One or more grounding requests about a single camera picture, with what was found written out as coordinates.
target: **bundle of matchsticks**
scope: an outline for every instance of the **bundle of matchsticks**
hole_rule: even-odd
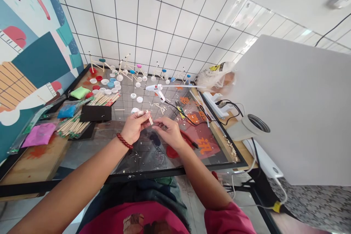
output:
[[[119,93],[106,95],[103,91],[100,91],[87,105],[111,106],[119,97]],[[59,124],[60,128],[57,133],[61,137],[69,135],[70,138],[79,138],[85,131],[90,122],[80,122],[81,111],[79,110],[73,117],[66,118]]]

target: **yellow label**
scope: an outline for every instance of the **yellow label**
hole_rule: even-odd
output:
[[[281,203],[279,201],[277,201],[276,203],[274,203],[274,206],[273,206],[273,210],[277,213],[280,213],[280,207],[281,207]]]
[[[212,66],[210,67],[211,71],[216,71],[219,68],[220,65]]]

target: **green sponge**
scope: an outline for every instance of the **green sponge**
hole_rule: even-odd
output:
[[[77,88],[71,92],[71,96],[75,97],[77,99],[83,99],[85,97],[85,95],[87,95],[87,93],[89,93],[89,92],[90,92],[90,90],[80,86],[79,88]]]

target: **painted wall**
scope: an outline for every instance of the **painted wall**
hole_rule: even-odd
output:
[[[59,0],[0,0],[0,162],[35,112],[82,70]]]

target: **wood shavings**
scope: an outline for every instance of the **wood shavings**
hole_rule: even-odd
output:
[[[237,152],[235,151],[233,144],[232,144],[228,139],[227,139],[227,145],[228,145],[228,146],[230,147],[230,149],[231,149],[230,155],[233,157],[234,162],[235,162],[235,163],[236,163],[236,162],[239,162],[240,159],[239,159],[238,156],[237,156]]]

